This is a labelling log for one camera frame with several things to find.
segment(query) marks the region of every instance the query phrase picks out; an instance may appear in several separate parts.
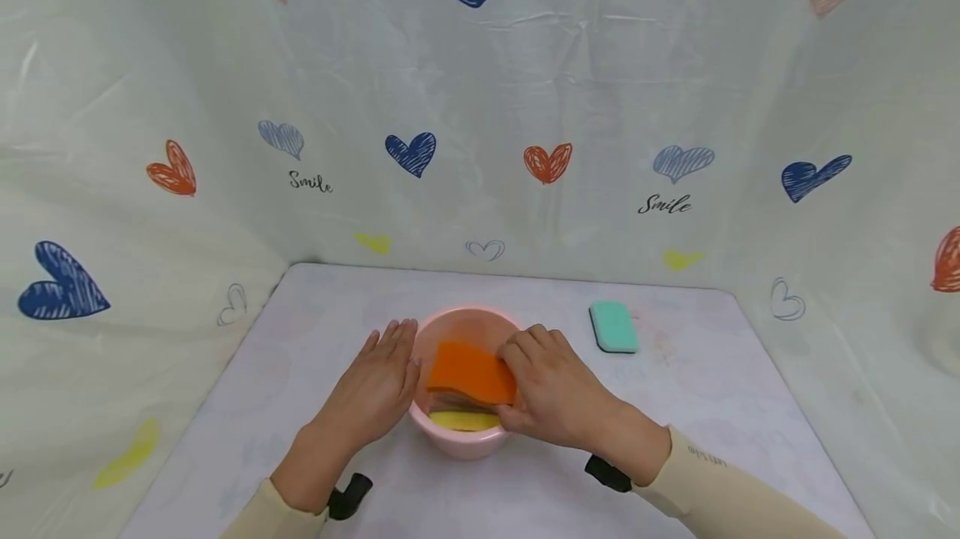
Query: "black wrist band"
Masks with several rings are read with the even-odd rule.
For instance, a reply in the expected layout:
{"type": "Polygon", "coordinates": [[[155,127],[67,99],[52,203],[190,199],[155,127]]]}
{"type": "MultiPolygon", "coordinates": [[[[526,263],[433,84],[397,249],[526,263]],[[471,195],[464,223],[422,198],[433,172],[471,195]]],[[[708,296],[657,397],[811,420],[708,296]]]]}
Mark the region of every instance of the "black wrist band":
{"type": "Polygon", "coordinates": [[[614,491],[629,493],[633,489],[633,482],[630,477],[624,475],[619,468],[612,466],[599,456],[590,456],[587,461],[587,468],[583,470],[590,477],[596,478],[614,491]]]}
{"type": "Polygon", "coordinates": [[[360,502],[372,488],[373,481],[370,478],[366,478],[359,473],[353,473],[346,490],[341,492],[336,487],[333,488],[330,501],[327,502],[327,507],[330,508],[330,518],[347,520],[350,516],[358,513],[360,502]]]}

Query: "backdrop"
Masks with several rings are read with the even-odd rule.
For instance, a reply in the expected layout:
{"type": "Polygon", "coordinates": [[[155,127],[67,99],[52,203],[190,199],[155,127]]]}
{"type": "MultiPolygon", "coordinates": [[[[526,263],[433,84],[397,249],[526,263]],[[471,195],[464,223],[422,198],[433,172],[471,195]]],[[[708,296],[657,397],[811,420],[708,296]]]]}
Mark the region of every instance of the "backdrop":
{"type": "Polygon", "coordinates": [[[960,0],[0,0],[0,534],[115,537],[320,261],[727,289],[878,536],[955,537],[958,36],[960,0]]]}

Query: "green sponge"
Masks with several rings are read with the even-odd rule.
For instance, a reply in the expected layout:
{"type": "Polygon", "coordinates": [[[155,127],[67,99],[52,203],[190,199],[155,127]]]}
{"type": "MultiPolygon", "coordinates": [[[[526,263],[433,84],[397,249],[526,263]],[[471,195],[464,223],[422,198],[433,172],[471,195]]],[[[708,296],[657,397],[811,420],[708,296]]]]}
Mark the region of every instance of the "green sponge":
{"type": "Polygon", "coordinates": [[[626,306],[620,302],[593,302],[590,320],[600,349],[610,354],[637,353],[637,332],[626,306]]]}

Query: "pink bucket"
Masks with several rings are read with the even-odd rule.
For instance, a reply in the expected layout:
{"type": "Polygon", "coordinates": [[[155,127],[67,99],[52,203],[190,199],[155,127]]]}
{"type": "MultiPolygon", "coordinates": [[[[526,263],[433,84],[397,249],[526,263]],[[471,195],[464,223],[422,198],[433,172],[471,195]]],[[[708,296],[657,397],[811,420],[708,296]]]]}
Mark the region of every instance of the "pink bucket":
{"type": "Polygon", "coordinates": [[[444,429],[430,420],[431,396],[426,382],[433,369],[437,345],[441,342],[470,343],[493,354],[502,343],[519,330],[517,323],[506,314],[486,306],[465,306],[432,314],[419,326],[414,342],[415,357],[421,358],[421,380],[417,395],[410,405],[410,417],[430,437],[434,445],[450,457],[462,461],[476,461],[495,452],[510,433],[503,427],[486,431],[461,432],[444,429]]]}

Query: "white table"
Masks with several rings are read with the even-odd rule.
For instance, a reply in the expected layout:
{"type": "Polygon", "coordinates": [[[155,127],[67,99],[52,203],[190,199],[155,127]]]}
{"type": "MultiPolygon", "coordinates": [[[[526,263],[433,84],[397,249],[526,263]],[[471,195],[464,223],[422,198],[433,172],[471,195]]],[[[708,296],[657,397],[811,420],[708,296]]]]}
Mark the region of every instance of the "white table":
{"type": "MultiPolygon", "coordinates": [[[[462,304],[566,332],[600,380],[813,509],[850,539],[872,538],[819,440],[733,295],[359,267],[290,268],[140,503],[122,537],[218,537],[316,413],[373,328],[462,304]],[[588,306],[629,307],[640,351],[598,349],[588,306]]],[[[350,464],[374,487],[323,537],[689,538],[633,494],[583,473],[588,455],[525,437],[480,462],[438,452],[409,420],[350,464]]]]}

